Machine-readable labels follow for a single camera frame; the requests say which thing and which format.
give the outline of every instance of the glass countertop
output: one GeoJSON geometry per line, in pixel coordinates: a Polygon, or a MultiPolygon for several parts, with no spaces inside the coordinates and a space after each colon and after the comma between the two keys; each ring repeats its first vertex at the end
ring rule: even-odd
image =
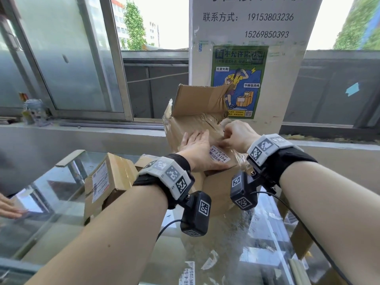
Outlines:
{"type": "MultiPolygon", "coordinates": [[[[119,156],[132,162],[139,158],[119,156]]],[[[0,220],[0,275],[6,274],[12,284],[25,283],[81,232],[84,179],[104,157],[85,151],[19,193],[29,212],[18,220],[0,220]]],[[[180,206],[168,210],[161,228],[181,219],[182,212],[180,206]]],[[[258,205],[250,211],[234,206],[210,218],[203,237],[183,234],[179,223],[170,225],[158,239],[140,283],[293,285],[288,264],[293,255],[273,197],[259,194],[258,205]]]]}

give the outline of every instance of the parcel box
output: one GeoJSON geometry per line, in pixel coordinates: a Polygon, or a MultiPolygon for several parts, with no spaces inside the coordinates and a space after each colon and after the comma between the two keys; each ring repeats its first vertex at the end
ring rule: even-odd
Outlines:
{"type": "Polygon", "coordinates": [[[180,84],[175,104],[173,105],[172,100],[169,101],[163,117],[166,138],[174,152],[180,150],[179,146],[185,132],[208,129],[210,156],[230,165],[230,169],[222,172],[193,174],[196,180],[195,189],[204,191],[211,197],[211,216],[225,213],[233,206],[230,200],[231,179],[239,170],[245,170],[249,166],[242,154],[231,148],[219,148],[217,145],[224,136],[219,123],[228,116],[225,94],[234,87],[233,84],[217,87],[180,84]]]}
{"type": "Polygon", "coordinates": [[[84,220],[102,207],[109,196],[120,196],[131,188],[137,174],[132,161],[107,153],[104,160],[85,180],[84,220]]]}

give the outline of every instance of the phone number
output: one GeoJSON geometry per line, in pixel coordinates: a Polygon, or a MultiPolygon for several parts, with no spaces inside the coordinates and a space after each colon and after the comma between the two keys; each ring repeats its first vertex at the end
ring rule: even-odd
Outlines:
{"type": "Polygon", "coordinates": [[[293,13],[251,13],[248,15],[249,21],[293,21],[293,13]]]}
{"type": "Polygon", "coordinates": [[[246,38],[288,38],[289,31],[245,31],[246,38]]]}

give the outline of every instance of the person's hand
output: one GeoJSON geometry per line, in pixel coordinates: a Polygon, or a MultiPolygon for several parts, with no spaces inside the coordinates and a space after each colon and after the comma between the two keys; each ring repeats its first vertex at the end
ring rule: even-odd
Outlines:
{"type": "Polygon", "coordinates": [[[20,218],[23,213],[26,213],[27,210],[19,210],[17,209],[13,202],[0,193],[0,216],[17,219],[20,218]]]}
{"type": "Polygon", "coordinates": [[[209,130],[195,131],[189,136],[183,135],[180,151],[177,153],[185,157],[189,162],[191,171],[204,172],[207,170],[225,170],[230,166],[223,162],[218,162],[210,157],[209,130]]]}
{"type": "Polygon", "coordinates": [[[260,138],[250,125],[240,120],[228,123],[224,127],[224,140],[219,143],[221,147],[231,147],[239,153],[247,153],[254,141],[260,138]]]}

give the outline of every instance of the cartoon boxes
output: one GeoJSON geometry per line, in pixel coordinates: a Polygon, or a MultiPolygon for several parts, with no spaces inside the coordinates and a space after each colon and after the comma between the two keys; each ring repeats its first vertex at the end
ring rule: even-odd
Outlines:
{"type": "Polygon", "coordinates": [[[239,96],[236,99],[236,105],[238,107],[247,107],[252,103],[254,97],[254,91],[245,91],[243,96],[239,96]]]}

